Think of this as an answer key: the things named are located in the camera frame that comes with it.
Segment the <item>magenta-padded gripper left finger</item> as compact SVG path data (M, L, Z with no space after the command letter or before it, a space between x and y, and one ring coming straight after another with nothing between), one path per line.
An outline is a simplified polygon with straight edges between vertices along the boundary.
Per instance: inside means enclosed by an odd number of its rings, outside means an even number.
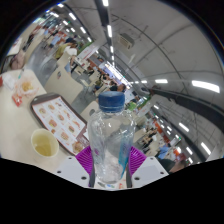
M68 156L57 168L55 174L84 188L93 188L95 170L91 148L86 147L76 156Z

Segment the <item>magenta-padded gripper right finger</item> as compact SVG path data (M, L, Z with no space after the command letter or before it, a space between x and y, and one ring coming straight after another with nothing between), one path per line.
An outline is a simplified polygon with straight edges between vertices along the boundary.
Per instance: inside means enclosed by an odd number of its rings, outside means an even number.
M140 188L166 176L168 172L154 156L147 157L137 148L131 148L126 172L128 188Z

